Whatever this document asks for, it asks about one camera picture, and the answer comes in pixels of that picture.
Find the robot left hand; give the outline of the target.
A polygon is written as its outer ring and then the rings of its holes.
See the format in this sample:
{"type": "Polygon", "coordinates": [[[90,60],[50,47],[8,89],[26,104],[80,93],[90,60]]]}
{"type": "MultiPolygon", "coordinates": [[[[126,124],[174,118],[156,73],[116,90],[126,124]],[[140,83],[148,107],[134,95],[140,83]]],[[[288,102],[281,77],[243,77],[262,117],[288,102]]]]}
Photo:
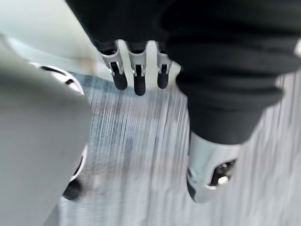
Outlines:
{"type": "Polygon", "coordinates": [[[228,182],[238,150],[283,90],[278,76],[296,71],[301,38],[298,0],[69,0],[105,62],[124,40],[137,95],[145,92],[138,54],[157,44],[160,88],[175,62],[178,89],[187,97],[190,122],[187,187],[206,202],[228,182]]]}

